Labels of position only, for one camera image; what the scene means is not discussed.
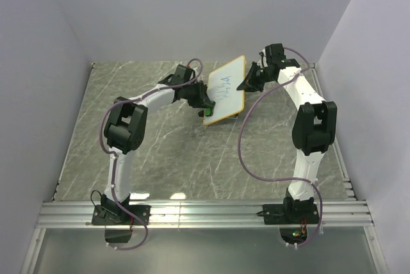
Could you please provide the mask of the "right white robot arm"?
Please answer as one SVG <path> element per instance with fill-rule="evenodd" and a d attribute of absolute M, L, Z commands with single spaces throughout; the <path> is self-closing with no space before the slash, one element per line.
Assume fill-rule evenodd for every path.
<path fill-rule="evenodd" d="M 315 184 L 318 168 L 329 146 L 336 136 L 337 105 L 319 95 L 304 76 L 304 71 L 295 60 L 279 60 L 262 66 L 252 63 L 245 80 L 238 90 L 261 92 L 264 85 L 275 81 L 278 85 L 261 95 L 246 114 L 246 123 L 258 103 L 268 94 L 282 88 L 289 95 L 297 109 L 297 116 L 291 132 L 296 152 L 293 176 L 282 179 L 268 179 L 252 173 L 242 157 L 241 128 L 238 137 L 238 157 L 243 169 L 253 178 L 267 182 L 289 181 L 284 199 L 283 216 L 292 223 L 298 222 L 306 212 L 313 210 L 314 196 L 319 195 Z"/>

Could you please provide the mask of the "orange framed whiteboard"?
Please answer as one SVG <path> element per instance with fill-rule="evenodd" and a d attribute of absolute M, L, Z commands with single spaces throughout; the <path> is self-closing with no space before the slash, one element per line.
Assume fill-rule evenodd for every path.
<path fill-rule="evenodd" d="M 245 79 L 246 57 L 241 55 L 213 70 L 208 76 L 208 97 L 215 102 L 213 115 L 203 117 L 204 125 L 211 125 L 241 113 L 245 107 L 245 92 L 237 91 Z"/>

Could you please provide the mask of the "green whiteboard eraser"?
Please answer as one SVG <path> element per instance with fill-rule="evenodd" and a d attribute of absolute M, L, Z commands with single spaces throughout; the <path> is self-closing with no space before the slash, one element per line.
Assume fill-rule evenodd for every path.
<path fill-rule="evenodd" d="M 205 117 L 211 117 L 213 115 L 213 109 L 212 108 L 207 108 L 204 110 L 204 116 Z"/>

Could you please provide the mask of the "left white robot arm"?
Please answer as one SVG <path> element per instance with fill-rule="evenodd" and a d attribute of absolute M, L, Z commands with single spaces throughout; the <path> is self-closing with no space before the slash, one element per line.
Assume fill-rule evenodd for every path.
<path fill-rule="evenodd" d="M 134 152 L 142 144 L 149 115 L 180 99 L 193 108 L 202 109 L 202 116 L 211 116 L 215 102 L 207 94 L 202 81 L 172 85 L 161 81 L 153 89 L 130 99 L 118 97 L 103 130 L 110 155 L 108 184 L 101 197 L 101 206 L 115 224 L 129 218 L 129 176 Z"/>

